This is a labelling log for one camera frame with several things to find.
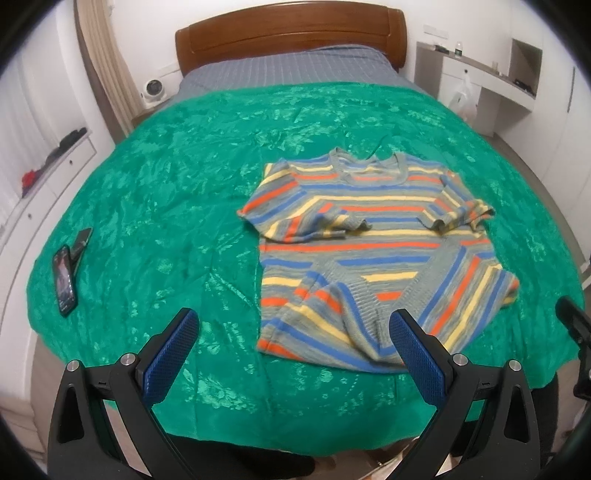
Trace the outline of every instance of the metal screw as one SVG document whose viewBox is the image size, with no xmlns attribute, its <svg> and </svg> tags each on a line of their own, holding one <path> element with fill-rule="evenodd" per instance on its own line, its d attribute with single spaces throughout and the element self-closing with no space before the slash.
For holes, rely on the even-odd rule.
<svg viewBox="0 0 591 480">
<path fill-rule="evenodd" d="M 72 361 L 68 362 L 68 364 L 66 365 L 66 368 L 69 372 L 75 372 L 76 370 L 78 370 L 79 366 L 80 366 L 80 362 L 78 360 L 72 360 Z"/>
<path fill-rule="evenodd" d="M 521 370 L 521 364 L 517 360 L 509 360 L 509 368 L 514 372 L 518 372 Z"/>
<path fill-rule="evenodd" d="M 121 357 L 121 363 L 124 365 L 131 365 L 135 362 L 135 355 L 133 353 L 126 353 Z"/>
<path fill-rule="evenodd" d="M 453 362 L 460 367 L 468 364 L 468 357 L 462 353 L 456 353 L 453 356 Z"/>
</svg>

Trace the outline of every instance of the wooden headboard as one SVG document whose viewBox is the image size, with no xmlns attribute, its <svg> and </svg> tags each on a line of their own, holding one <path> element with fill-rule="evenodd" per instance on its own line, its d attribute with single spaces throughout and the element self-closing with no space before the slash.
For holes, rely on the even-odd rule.
<svg viewBox="0 0 591 480">
<path fill-rule="evenodd" d="M 357 2 L 303 1 L 263 5 L 208 18 L 178 30 L 183 76 L 222 60 L 288 53 L 336 44 L 361 44 L 404 65 L 407 31 L 401 10 Z"/>
</svg>

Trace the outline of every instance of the striped shirt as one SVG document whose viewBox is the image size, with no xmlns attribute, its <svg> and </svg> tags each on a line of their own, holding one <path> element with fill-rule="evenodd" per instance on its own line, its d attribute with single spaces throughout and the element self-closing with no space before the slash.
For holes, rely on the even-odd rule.
<svg viewBox="0 0 591 480">
<path fill-rule="evenodd" d="M 458 352 L 514 300 L 482 221 L 494 214 L 443 165 L 341 149 L 279 160 L 238 215 L 261 234 L 261 352 L 403 371 L 390 314 L 407 309 Z"/>
</svg>

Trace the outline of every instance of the desk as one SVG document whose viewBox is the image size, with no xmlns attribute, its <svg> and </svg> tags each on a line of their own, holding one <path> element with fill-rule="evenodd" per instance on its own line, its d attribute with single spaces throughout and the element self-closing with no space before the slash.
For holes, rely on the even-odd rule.
<svg viewBox="0 0 591 480">
<path fill-rule="evenodd" d="M 467 70 L 477 98 L 478 114 L 472 128 L 493 136 L 496 116 L 502 98 L 521 105 L 528 112 L 534 109 L 535 96 L 519 88 L 505 75 L 468 57 L 441 53 L 434 45 L 417 42 L 414 83 L 444 105 L 449 105 Z"/>
</svg>

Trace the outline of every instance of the curtain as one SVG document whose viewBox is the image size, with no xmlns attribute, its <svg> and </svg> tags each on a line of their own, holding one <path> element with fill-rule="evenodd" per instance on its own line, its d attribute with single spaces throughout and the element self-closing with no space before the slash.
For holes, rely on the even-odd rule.
<svg viewBox="0 0 591 480">
<path fill-rule="evenodd" d="M 106 0 L 76 2 L 82 36 L 96 74 L 105 90 L 117 121 L 125 135 L 134 129 L 131 120 L 144 106 L 129 68 L 117 48 Z"/>
<path fill-rule="evenodd" d="M 21 199 L 22 176 L 41 168 L 57 146 L 35 114 L 19 52 L 0 77 L 0 226 Z"/>
</svg>

